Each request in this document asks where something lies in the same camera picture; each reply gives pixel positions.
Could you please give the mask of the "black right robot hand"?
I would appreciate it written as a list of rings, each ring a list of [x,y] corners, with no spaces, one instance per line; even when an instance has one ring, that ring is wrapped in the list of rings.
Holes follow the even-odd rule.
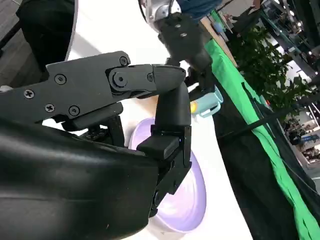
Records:
[[[141,231],[191,169],[186,71],[123,51],[49,64],[0,95],[0,237],[118,240]],[[124,146],[122,101],[157,96],[150,137]]]

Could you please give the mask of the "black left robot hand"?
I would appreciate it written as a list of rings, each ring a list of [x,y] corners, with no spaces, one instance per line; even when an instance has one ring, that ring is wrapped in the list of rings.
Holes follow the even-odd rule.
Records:
[[[169,53],[166,63],[179,66],[180,62],[187,62],[202,77],[200,87],[210,89],[217,78],[212,72],[212,58],[205,49],[208,38],[199,24],[185,14],[172,13],[156,21],[155,26],[159,40]]]

